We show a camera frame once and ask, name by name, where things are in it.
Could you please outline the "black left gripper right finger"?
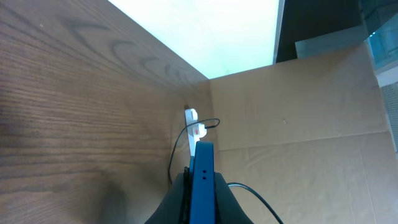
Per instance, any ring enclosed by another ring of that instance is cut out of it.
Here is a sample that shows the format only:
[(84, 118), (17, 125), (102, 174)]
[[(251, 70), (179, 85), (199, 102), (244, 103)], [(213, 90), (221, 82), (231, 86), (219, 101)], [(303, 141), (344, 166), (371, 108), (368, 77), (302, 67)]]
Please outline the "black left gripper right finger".
[(253, 224), (219, 172), (215, 172), (217, 224)]

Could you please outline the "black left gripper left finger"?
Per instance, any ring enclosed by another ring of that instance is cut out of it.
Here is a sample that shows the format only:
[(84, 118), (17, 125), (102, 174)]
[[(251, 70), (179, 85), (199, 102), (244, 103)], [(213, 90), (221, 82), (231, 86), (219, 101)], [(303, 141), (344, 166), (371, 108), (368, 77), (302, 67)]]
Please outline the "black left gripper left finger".
[(145, 224), (183, 224), (189, 221), (190, 179), (179, 173), (156, 211)]

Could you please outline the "blue Galaxy smartphone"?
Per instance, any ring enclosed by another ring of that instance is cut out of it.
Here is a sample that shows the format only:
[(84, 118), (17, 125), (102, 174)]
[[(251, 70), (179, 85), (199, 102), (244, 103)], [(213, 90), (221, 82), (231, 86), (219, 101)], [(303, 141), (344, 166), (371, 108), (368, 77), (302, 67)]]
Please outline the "blue Galaxy smartphone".
[(190, 162), (192, 190), (190, 196), (190, 224), (215, 224), (215, 172), (212, 142), (198, 141)]

